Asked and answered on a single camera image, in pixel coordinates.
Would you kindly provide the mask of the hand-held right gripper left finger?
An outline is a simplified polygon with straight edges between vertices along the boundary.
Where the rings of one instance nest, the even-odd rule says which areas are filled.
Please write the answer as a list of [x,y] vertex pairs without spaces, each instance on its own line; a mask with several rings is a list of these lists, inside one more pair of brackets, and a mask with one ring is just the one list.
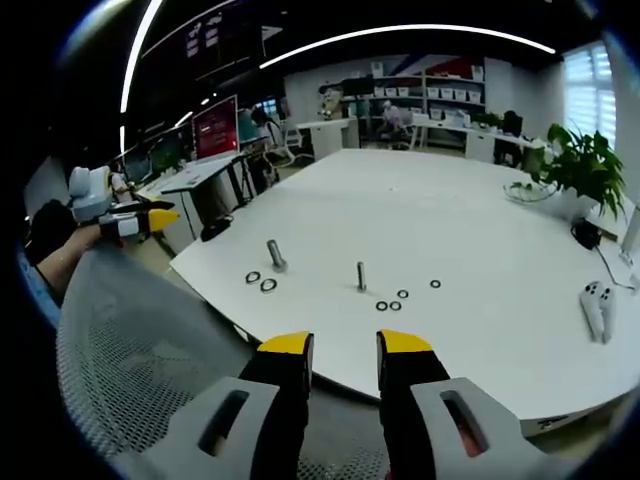
[[124,479],[294,479],[309,419],[314,336],[263,342],[237,377],[178,409],[164,437],[117,457]]

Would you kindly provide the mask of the person's left hand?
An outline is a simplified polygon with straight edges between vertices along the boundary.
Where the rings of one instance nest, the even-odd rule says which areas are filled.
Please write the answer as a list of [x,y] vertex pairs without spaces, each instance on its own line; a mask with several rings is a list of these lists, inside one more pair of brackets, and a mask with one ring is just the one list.
[[57,199],[46,202],[34,215],[25,246],[29,263],[36,265],[62,247],[77,227],[71,211]]

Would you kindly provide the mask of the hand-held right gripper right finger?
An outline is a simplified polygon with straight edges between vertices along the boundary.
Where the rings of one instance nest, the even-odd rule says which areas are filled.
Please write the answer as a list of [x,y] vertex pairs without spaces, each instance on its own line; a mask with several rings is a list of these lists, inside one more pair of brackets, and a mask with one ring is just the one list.
[[394,479],[563,479],[564,460],[467,378],[451,377],[424,339],[376,334],[380,422]]

